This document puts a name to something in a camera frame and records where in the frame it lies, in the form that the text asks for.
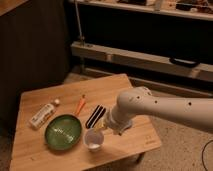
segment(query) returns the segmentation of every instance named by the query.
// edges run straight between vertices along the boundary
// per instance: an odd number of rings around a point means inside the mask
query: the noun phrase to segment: green plate
[[[81,131],[79,119],[65,114],[56,117],[49,123],[45,131],[45,140],[51,149],[67,150],[78,142]]]

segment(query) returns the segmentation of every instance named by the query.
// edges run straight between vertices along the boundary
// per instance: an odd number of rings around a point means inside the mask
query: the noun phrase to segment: table top
[[[97,105],[113,107],[119,92],[132,88],[125,74],[102,77],[71,84],[59,85],[24,92],[21,96],[10,170],[85,170],[122,158],[140,154],[157,148],[161,141],[148,116],[133,119],[133,127],[122,136],[113,131],[104,131],[104,143],[100,151],[91,153],[80,141],[70,150],[51,151],[44,140],[48,123],[55,117],[73,113],[82,94],[86,95],[86,105],[79,120],[85,133],[85,122]],[[59,98],[61,105],[56,113],[37,131],[29,127],[29,119],[45,104]]]

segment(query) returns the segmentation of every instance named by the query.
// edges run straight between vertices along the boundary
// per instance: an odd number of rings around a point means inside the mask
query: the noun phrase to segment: white container
[[[100,150],[104,142],[104,135],[101,131],[95,131],[93,128],[89,129],[83,136],[84,145],[91,152]]]
[[[29,120],[30,125],[34,129],[39,129],[47,119],[52,116],[59,104],[59,99],[55,99],[53,102],[46,104]]]

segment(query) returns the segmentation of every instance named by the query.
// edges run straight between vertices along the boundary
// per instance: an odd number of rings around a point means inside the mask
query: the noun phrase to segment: floor
[[[92,79],[84,75],[70,73],[64,84]],[[156,96],[173,96],[153,91]],[[145,153],[143,160],[135,164],[137,156],[113,162],[91,171],[204,171],[201,152],[212,134],[188,128],[159,118],[151,117],[152,123],[162,140],[163,146]],[[11,160],[12,139],[0,136],[0,171],[9,170]],[[206,148],[204,160],[209,171],[213,170],[213,143]]]

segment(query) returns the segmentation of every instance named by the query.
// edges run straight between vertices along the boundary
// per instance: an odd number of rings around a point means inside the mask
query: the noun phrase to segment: small bottle
[[[47,119],[52,116],[59,104],[59,99],[55,99],[53,102],[46,104],[29,120],[30,125],[34,129],[39,129]]]

